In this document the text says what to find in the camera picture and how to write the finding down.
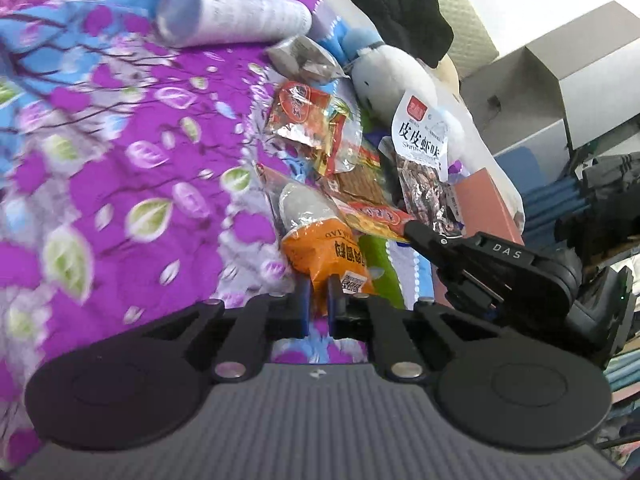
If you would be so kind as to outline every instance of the black circular disc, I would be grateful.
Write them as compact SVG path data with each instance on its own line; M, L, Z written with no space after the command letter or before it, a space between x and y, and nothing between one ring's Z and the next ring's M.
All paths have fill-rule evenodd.
M43 438L75 449L129 449L191 418L202 378L171 342L138 339L51 361L31 378L25 400Z
M442 371L438 403L478 440L549 450L583 440L604 420L611 390L590 362L526 338L469 342Z

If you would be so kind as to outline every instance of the folded clothing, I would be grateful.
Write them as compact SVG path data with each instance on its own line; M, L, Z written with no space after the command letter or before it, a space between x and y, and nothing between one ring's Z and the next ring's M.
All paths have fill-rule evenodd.
M453 42L453 30L440 13L438 0L352 0L365 10L382 39L432 68Z

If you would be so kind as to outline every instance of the blue pom-pom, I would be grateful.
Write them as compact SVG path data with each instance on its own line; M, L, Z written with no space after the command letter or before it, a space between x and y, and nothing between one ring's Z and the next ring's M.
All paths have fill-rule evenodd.
M341 45L347 59L351 62L358 57L358 51L374 43L379 43L382 38L376 30L370 28L352 28L342 38Z

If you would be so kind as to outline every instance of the snack package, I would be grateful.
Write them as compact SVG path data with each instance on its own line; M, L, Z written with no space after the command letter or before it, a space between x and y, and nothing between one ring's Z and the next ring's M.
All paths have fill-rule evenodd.
M401 236L403 226L414 217L391 205L380 158L373 149L361 146L360 159L353 171L322 177L320 186L352 229L398 242L407 241Z
M266 53L273 67L289 79L324 85L348 77L327 49L306 36L287 38L267 48Z
M311 148L321 175L351 171L362 142L360 121L344 99L295 81L278 90L265 131Z
M449 127L434 107L405 92L391 125L396 167L406 211L437 233L462 236L447 209Z
M257 165L258 176L271 202L282 250L298 272L311 277L314 313L326 315L326 280L338 274L347 294L374 289L364 256L350 227L318 190Z

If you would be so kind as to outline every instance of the gray ridged panel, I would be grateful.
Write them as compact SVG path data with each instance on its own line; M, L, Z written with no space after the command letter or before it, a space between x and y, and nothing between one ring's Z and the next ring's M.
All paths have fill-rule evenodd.
M325 375L315 370L322 369ZM266 365L215 387L170 436L123 452L47 444L18 480L614 480L592 447L524 455L453 428L417 386L372 365Z

